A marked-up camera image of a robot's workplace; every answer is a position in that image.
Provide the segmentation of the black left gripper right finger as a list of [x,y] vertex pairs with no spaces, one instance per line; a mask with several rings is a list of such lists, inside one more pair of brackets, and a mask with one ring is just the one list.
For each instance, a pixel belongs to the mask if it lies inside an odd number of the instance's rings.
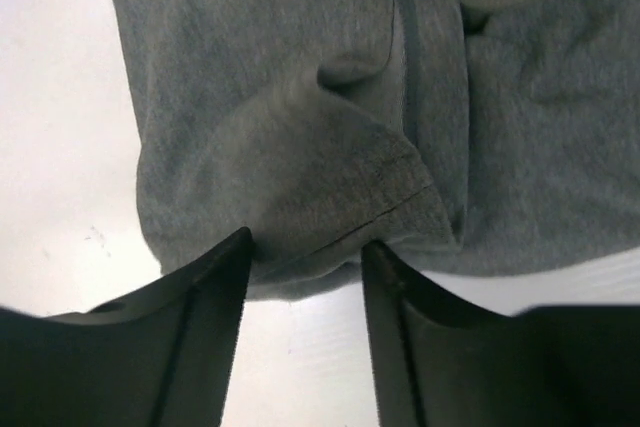
[[637,306],[505,316],[441,287],[382,242],[361,259],[382,425],[638,424]]

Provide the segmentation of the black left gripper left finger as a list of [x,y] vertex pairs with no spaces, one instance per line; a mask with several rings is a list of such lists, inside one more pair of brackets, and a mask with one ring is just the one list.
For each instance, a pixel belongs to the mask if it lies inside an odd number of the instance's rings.
[[242,228],[86,313],[1,312],[5,426],[217,426],[252,260]]

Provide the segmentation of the grey shorts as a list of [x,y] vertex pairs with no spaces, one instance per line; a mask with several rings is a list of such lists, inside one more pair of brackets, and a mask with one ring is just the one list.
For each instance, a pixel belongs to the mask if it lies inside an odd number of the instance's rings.
[[163,273],[247,227],[250,295],[545,272],[639,243],[639,0],[113,0]]

